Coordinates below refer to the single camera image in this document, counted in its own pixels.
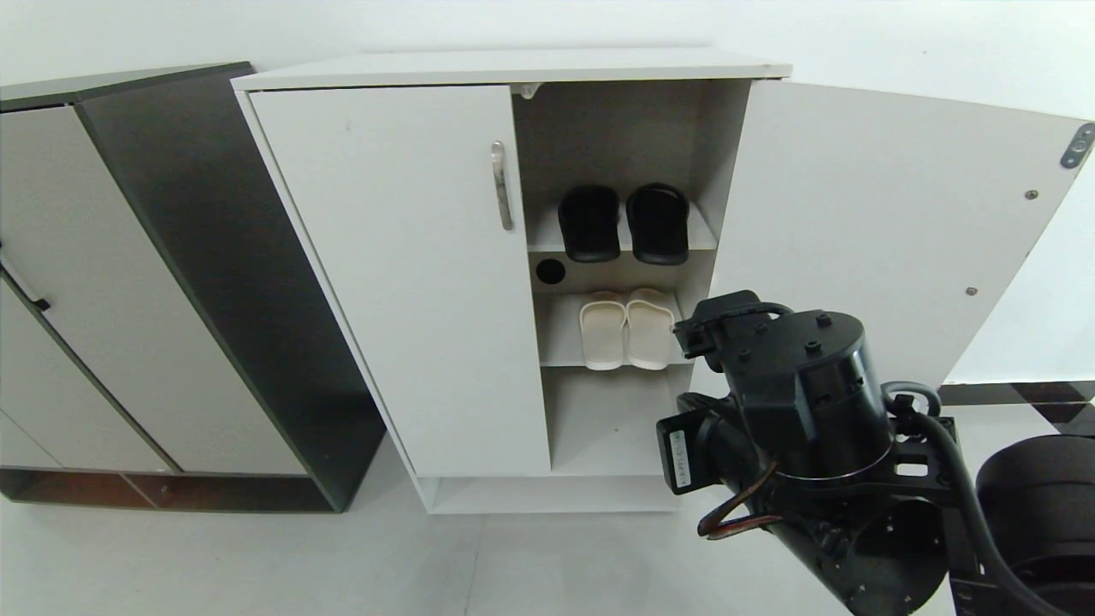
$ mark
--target slipper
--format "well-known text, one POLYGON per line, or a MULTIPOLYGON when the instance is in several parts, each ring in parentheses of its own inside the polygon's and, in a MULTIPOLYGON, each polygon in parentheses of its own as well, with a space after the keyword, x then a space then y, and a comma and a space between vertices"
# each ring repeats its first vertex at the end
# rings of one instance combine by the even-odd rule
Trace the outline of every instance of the slipper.
POLYGON ((558 225, 566 255, 575 263, 599 263, 620 256, 620 197, 608 186, 570 188, 558 204, 558 225))
POLYGON ((688 211, 684 193, 669 184, 646 184, 627 197, 627 228, 635 258, 652 265, 688 260, 688 211))
POLYGON ((673 298, 650 288, 627 295, 627 363, 647 371, 661 371, 672 359, 673 298))
POLYGON ((581 356, 591 371, 611 371, 623 365, 623 326, 626 312, 620 294, 602 290, 581 306, 581 356))

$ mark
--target black slipper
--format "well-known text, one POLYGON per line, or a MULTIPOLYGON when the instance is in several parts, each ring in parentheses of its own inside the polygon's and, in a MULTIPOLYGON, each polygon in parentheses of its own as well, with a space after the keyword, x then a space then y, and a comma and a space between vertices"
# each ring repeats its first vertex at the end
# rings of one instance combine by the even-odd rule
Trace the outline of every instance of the black slipper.
POLYGON ((620 197, 608 186, 570 188, 558 204, 566 255, 577 263, 598 263, 620 256, 620 197))
POLYGON ((627 197, 635 258, 652 265, 688 260, 688 198, 669 184, 647 184, 627 197))

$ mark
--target shoe cabinet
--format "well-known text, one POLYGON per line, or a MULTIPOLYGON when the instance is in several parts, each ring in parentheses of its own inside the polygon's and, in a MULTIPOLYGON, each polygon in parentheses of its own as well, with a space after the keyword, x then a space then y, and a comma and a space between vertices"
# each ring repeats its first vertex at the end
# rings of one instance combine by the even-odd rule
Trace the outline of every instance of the shoe cabinet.
POLYGON ((665 511, 655 421, 721 375, 586 370, 589 293, 841 311, 941 384, 1079 168, 1082 120, 796 83, 722 49, 359 55, 233 80, 425 507, 665 511), (691 201, 690 256, 567 259, 569 188, 691 201))
POLYGON ((384 426, 230 79, 0 89, 0 492, 342 511, 384 426))

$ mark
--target label sticker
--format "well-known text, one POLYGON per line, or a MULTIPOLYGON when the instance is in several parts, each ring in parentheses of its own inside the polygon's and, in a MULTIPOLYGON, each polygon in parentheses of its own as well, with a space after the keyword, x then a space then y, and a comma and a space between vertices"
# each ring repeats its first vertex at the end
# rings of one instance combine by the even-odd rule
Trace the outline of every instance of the label sticker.
POLYGON ((673 456, 677 487, 688 488, 692 485, 692 469, 688 466, 688 443, 684 441, 683 430, 669 433, 669 453, 673 456))

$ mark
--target white slipper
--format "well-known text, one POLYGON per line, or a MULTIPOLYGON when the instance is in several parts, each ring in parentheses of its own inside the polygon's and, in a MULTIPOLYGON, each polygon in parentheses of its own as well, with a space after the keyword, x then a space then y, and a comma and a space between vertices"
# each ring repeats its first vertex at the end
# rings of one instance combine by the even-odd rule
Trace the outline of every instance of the white slipper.
POLYGON ((652 288, 627 295, 627 362, 647 371, 661 371, 673 357, 673 298, 652 288))
POLYGON ((623 365, 623 326, 626 312, 620 294, 602 290, 581 306, 581 356, 591 371, 611 371, 623 365))

